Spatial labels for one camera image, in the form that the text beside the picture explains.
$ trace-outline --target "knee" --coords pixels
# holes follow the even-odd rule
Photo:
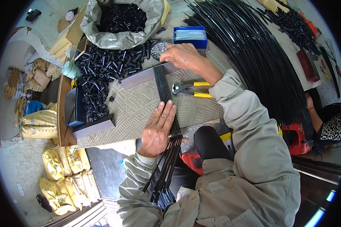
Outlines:
[[[216,132],[216,130],[211,126],[201,126],[197,131],[195,132],[195,137],[200,135],[205,135],[209,133]]]

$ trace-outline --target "patterned blouse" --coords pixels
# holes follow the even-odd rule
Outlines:
[[[341,140],[341,117],[340,114],[330,121],[323,123],[320,140]]]

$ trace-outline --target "white label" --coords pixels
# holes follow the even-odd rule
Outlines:
[[[18,187],[18,190],[23,190],[20,183],[16,183],[16,186]]]

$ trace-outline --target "end cutting pliers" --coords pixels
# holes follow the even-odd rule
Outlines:
[[[212,98],[212,96],[209,93],[190,92],[186,90],[186,88],[197,87],[197,86],[210,86],[210,84],[204,81],[194,82],[190,84],[178,84],[178,85],[173,84],[172,91],[174,94],[180,93],[180,94],[187,94],[187,95],[195,96],[195,97]]]

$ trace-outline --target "beige work jacket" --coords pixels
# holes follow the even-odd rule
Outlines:
[[[224,109],[226,124],[235,130],[235,161],[203,161],[196,190],[163,214],[149,202],[143,186],[156,158],[136,153],[124,160],[126,179],[119,186],[118,214],[123,226],[207,227],[292,226],[300,205],[300,175],[293,169],[277,123],[259,98],[240,87],[232,69],[209,93]]]

